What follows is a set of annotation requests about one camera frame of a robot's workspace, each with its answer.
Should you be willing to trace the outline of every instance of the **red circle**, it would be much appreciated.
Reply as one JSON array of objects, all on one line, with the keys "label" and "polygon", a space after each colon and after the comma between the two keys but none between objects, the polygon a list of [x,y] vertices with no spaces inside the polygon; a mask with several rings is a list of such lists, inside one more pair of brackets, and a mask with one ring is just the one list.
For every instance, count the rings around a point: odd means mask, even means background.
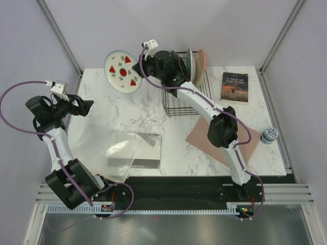
[{"label": "red circle", "polygon": [[120,73],[123,77],[125,77],[125,76],[127,75],[126,70],[123,69],[123,68],[119,70],[119,73]]}]

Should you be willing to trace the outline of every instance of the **marble tabletop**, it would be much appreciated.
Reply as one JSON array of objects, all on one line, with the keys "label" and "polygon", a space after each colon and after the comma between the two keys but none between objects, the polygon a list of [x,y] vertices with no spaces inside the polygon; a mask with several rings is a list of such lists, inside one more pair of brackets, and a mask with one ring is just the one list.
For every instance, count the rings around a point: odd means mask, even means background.
[{"label": "marble tabletop", "polygon": [[[222,74],[236,72],[249,75],[249,104],[220,101]],[[271,126],[267,106],[254,66],[208,67],[213,100],[224,107],[232,106],[237,117],[248,127],[262,132]],[[161,91],[142,81],[132,94],[116,91],[106,80],[102,68],[85,69],[78,95],[94,100],[87,117],[73,116],[68,128],[69,144],[74,144],[89,122],[113,130],[156,133],[162,135],[160,169],[132,168],[131,176],[229,176],[229,168],[185,141],[200,115],[168,117],[162,107]],[[277,142],[259,142],[248,169],[260,176],[286,175]]]}]

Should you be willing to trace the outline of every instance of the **plastic bag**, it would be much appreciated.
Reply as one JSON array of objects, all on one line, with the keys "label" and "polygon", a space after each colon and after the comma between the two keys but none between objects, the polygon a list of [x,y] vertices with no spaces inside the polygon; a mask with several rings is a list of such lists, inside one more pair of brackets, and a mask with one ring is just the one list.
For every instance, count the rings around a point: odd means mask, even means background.
[{"label": "plastic bag", "polygon": [[74,157],[94,175],[102,175],[114,182],[124,182],[142,144],[137,134],[117,132],[89,123],[80,136],[69,140]]}]

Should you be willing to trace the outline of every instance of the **book cover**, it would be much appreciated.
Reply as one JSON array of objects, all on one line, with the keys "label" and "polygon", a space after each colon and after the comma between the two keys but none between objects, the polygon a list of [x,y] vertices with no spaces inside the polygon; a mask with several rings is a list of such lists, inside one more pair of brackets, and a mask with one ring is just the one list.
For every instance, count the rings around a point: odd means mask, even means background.
[{"label": "book cover", "polygon": [[248,74],[224,72],[221,101],[246,105],[249,102]]}]

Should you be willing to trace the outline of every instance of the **brown mat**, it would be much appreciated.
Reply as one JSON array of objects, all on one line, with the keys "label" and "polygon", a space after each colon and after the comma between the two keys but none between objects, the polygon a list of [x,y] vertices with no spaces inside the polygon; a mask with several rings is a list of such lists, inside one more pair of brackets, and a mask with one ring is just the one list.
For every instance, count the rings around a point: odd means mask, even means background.
[{"label": "brown mat", "polygon": [[[208,122],[203,117],[200,118],[200,120],[195,125],[192,132],[190,133],[190,135],[186,138],[186,142],[190,143],[196,148],[207,153],[209,156],[215,158],[216,160],[228,166],[222,151],[219,148],[213,146],[208,140],[207,137],[208,129],[209,129]],[[239,130],[237,132],[237,135],[239,137],[238,138],[239,142],[247,141],[249,136],[245,131],[245,129],[242,127],[242,125],[240,125],[239,123],[238,123],[238,129]],[[248,163],[250,157],[252,156],[255,146],[258,143],[261,135],[260,133],[258,133],[253,129],[250,129],[250,131],[252,135],[251,142],[249,144],[240,146],[240,150],[246,164]]]}]

